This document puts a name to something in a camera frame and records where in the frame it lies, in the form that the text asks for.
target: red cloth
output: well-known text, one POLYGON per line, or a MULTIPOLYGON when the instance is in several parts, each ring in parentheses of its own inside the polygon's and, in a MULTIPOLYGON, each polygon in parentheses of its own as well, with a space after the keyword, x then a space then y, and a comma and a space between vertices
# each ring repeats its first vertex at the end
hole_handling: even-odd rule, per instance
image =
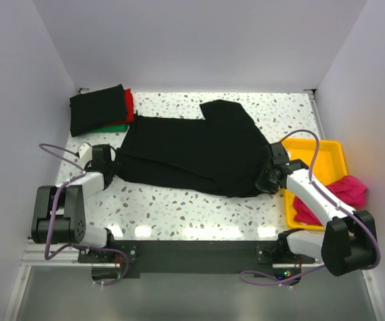
MULTIPOLYGON (((344 176, 339 181, 336 181, 326 186, 336 197, 345 204, 359 209, 366 204, 366 189, 368 189, 361 181, 351 175, 344 176)), ((296 222, 321 225, 313 212, 298 198, 293 200, 293 207, 297 214, 294 218, 296 222)))
POLYGON ((133 102, 133 95, 131 94, 131 89, 125 90, 124 97, 125 97, 125 105, 127 106, 127 118, 125 120, 121 120, 118 122, 111 122, 107 125, 104 125, 104 127, 134 122, 134 102, 133 102))

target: pink cloth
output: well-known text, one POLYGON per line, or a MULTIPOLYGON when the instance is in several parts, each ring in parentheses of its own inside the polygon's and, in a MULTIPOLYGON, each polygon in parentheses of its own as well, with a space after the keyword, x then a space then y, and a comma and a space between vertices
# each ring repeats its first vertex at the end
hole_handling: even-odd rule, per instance
MULTIPOLYGON (((366 204, 366 189, 368 189, 361 181, 351 175, 344 176, 339 181, 336 181, 326 186, 336 197, 356 209, 363 207, 366 204)), ((321 225, 313 212, 298 198, 293 200, 293 207, 297 214, 294 218, 296 222, 321 225)))

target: white table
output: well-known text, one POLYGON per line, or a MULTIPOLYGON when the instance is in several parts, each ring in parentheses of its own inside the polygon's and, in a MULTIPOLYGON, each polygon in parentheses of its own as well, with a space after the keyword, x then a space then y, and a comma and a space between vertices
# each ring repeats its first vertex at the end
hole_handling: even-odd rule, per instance
MULTIPOLYGON (((166 118, 203 118, 201 102, 239 102, 269 142, 300 128, 318 133, 307 94, 137 92, 133 97, 140 115, 166 118)), ((308 138, 307 134, 297 136, 308 138)), ((83 142, 118 148, 124 137, 125 133, 70 137, 67 148, 77 151, 83 142)), ((63 164, 58 183, 78 173, 63 164)), ((129 183, 118 177, 86 201, 85 212, 88 224, 108 227, 115 239, 272 240, 288 229, 281 193, 226 198, 129 183)))

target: yellow bin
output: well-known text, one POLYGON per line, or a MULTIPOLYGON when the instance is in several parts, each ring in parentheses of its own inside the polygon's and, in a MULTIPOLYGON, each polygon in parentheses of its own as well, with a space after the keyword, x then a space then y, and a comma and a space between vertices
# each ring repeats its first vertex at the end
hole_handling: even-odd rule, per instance
MULTIPOLYGON (((291 160, 300 158, 308 166, 313 158, 316 143, 314 139, 287 138, 283 141, 283 146, 290 152, 291 160)), ((323 185, 329 185, 347 175, 344 155, 341 144, 333 140, 320 140, 320 151, 314 164, 313 174, 323 185)), ((294 220, 297 212, 293 208, 294 194, 288 190, 283 190, 285 199, 285 213, 287 226, 292 228, 300 227, 313 231, 324 231, 320 225, 306 224, 294 220)))

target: white wall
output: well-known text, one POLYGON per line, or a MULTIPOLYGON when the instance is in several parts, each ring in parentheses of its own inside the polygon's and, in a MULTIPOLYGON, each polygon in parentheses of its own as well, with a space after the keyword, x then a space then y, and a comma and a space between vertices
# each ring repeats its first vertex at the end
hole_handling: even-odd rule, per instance
POLYGON ((77 86, 316 88, 366 0, 34 0, 77 86))
POLYGON ((36 189, 59 163, 37 147, 65 144, 73 83, 34 4, 0 1, 0 320, 29 235, 36 189))
POLYGON ((382 261, 376 269, 385 299, 385 1, 368 0, 317 91, 329 138, 343 144, 350 173, 369 186, 382 261))

